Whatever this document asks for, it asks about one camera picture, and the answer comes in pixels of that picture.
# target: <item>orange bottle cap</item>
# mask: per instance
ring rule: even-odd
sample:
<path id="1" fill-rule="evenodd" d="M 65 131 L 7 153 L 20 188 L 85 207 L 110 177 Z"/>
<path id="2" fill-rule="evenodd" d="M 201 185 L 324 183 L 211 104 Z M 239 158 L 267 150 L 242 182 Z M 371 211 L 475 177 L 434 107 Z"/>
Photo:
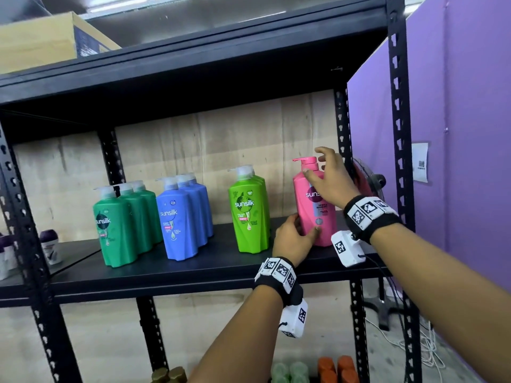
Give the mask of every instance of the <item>orange bottle cap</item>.
<path id="1" fill-rule="evenodd" d="M 342 355 L 337 359 L 337 371 L 341 373 L 343 370 L 355 370 L 355 364 L 351 356 Z"/>
<path id="2" fill-rule="evenodd" d="M 321 375 L 323 371 L 335 372 L 334 360 L 331 357 L 320 357 L 318 359 L 318 375 Z"/>
<path id="3" fill-rule="evenodd" d="M 343 370 L 341 373 L 342 383 L 360 383 L 355 370 Z"/>
<path id="4" fill-rule="evenodd" d="M 337 383 L 337 374 L 332 370 L 323 371 L 321 383 Z"/>

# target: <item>shelf surface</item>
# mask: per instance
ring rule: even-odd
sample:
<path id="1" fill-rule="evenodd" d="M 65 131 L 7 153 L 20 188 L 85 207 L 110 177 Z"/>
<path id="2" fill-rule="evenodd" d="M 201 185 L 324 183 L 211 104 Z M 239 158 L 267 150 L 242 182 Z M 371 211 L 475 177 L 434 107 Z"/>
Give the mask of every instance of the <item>shelf surface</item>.
<path id="1" fill-rule="evenodd" d="M 284 220 L 272 219 L 272 230 Z M 222 224 L 215 226 L 214 237 L 193 258 L 169 260 L 162 243 L 136 262 L 113 269 L 104 264 L 102 253 L 98 252 L 55 275 L 52 287 L 59 303 L 249 288 L 259 266 L 269 256 L 271 248 L 259 254 L 240 253 L 233 225 Z M 377 254 L 372 254 L 372 258 L 390 275 Z M 297 273 L 300 283 L 381 275 L 371 261 L 345 268 L 332 247 L 313 247 Z"/>
<path id="2" fill-rule="evenodd" d="M 341 0 L 0 76 L 0 120 L 17 143 L 328 89 L 386 24 L 385 0 Z"/>
<path id="3" fill-rule="evenodd" d="M 50 274 L 52 276 L 58 274 L 100 249 L 97 239 L 60 243 L 59 254 L 62 256 L 62 262 L 50 266 Z M 9 278 L 0 281 L 0 307 L 26 305 L 30 305 L 30 302 L 25 294 L 22 277 L 17 269 L 12 270 Z"/>

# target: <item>yellow box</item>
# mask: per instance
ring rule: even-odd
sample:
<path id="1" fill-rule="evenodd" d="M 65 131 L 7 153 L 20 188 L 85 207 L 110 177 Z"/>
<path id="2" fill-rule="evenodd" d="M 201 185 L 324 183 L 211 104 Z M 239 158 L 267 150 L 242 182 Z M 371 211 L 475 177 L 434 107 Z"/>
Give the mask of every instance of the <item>yellow box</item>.
<path id="1" fill-rule="evenodd" d="M 0 25 L 0 73 L 119 48 L 74 12 Z"/>

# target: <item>blue shampoo bottle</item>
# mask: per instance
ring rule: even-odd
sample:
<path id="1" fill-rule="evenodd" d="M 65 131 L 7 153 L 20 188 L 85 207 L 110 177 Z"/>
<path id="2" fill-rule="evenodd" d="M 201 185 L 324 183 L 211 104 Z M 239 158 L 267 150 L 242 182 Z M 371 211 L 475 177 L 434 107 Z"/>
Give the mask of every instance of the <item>blue shampoo bottle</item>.
<path id="1" fill-rule="evenodd" d="M 208 189 L 205 185 L 197 183 L 195 173 L 190 172 L 186 174 L 191 188 L 196 188 L 200 194 L 201 208 L 204 212 L 206 220 L 206 233 L 208 238 L 213 236 L 213 218 L 211 216 L 211 206 L 209 205 Z"/>
<path id="2" fill-rule="evenodd" d="M 184 260 L 195 256 L 199 249 L 194 228 L 192 199 L 182 191 L 175 177 L 164 177 L 164 191 L 156 197 L 163 232 L 163 242 L 169 259 Z"/>
<path id="3" fill-rule="evenodd" d="M 188 176 L 179 174 L 176 176 L 177 185 L 182 191 L 186 191 L 192 200 L 193 224 L 195 225 L 195 236 L 197 237 L 197 245 L 199 247 L 208 243 L 207 222 L 205 212 L 202 209 L 202 202 L 199 190 L 189 185 Z"/>

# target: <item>purple partition panel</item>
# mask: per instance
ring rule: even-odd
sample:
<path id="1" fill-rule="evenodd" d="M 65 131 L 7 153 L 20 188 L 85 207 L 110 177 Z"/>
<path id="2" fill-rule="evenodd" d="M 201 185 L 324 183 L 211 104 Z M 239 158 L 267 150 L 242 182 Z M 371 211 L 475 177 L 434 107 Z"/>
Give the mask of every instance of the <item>purple partition panel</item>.
<path id="1" fill-rule="evenodd" d="M 445 246 L 443 0 L 426 0 L 408 18 L 408 68 L 413 142 L 429 142 L 429 183 L 414 182 L 417 233 Z M 388 45 L 348 83 L 353 154 L 387 178 L 385 199 L 397 207 Z"/>
<path id="2" fill-rule="evenodd" d="M 449 0 L 448 250 L 511 291 L 511 0 Z"/>

